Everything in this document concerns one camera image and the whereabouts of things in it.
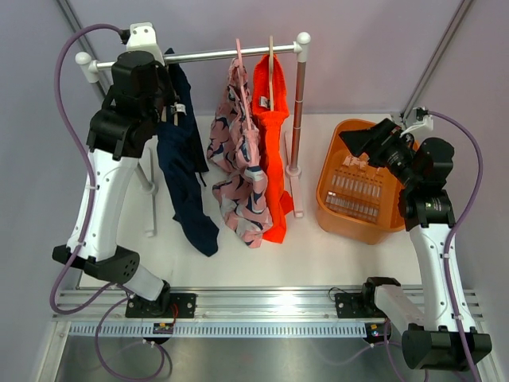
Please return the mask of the cream hanger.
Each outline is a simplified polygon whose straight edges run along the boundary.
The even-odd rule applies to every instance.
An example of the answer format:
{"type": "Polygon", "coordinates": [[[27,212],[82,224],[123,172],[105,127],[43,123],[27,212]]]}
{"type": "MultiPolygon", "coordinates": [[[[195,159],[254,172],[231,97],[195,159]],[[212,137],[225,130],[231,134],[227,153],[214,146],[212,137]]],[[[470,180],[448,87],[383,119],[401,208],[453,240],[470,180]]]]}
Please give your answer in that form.
{"type": "Polygon", "coordinates": [[[164,106],[161,110],[161,123],[171,123],[174,126],[178,125],[178,103],[164,106]]]}

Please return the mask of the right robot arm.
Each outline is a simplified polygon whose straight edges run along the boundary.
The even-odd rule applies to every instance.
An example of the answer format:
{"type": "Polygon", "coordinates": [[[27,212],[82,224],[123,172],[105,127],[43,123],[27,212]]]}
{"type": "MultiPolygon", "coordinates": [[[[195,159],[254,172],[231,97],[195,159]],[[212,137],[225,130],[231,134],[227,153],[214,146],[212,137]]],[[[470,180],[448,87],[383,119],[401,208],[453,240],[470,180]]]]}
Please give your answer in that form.
{"type": "Polygon", "coordinates": [[[341,131],[340,139],[355,157],[387,169],[401,184],[399,213],[414,246],[424,294],[419,310],[391,278],[368,279],[360,306],[382,312],[402,336],[402,355],[412,369],[476,371],[492,350],[492,340],[478,332],[464,297],[457,266],[454,216],[445,191],[453,170],[453,146],[442,138],[425,139],[417,149],[411,135],[389,119],[363,130],[341,131]]]}

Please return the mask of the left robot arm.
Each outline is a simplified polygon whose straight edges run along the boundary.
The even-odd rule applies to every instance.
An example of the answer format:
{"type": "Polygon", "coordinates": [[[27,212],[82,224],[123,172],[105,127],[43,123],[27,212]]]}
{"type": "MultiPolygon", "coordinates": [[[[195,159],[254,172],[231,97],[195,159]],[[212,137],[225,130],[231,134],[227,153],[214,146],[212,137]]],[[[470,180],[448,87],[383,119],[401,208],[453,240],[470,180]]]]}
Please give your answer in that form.
{"type": "Polygon", "coordinates": [[[137,252],[118,245],[117,231],[130,179],[175,92],[161,53],[122,53],[111,75],[113,84],[90,121],[77,230],[52,258],[66,270],[127,289],[136,308],[159,318],[170,310],[170,286],[140,264],[137,252]]]}

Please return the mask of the navy blue shorts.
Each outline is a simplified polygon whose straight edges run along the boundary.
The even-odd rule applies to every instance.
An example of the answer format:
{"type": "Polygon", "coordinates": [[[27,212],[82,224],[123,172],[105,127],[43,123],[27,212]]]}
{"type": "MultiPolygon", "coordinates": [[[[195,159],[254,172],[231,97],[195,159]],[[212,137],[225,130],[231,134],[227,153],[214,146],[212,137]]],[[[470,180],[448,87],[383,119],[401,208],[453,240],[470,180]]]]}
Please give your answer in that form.
{"type": "Polygon", "coordinates": [[[178,125],[157,126],[157,158],[169,190],[174,215],[188,242],[201,254],[217,253],[219,229],[204,213],[203,174],[209,171],[194,115],[191,85],[179,64],[167,66],[177,94],[178,125]]]}

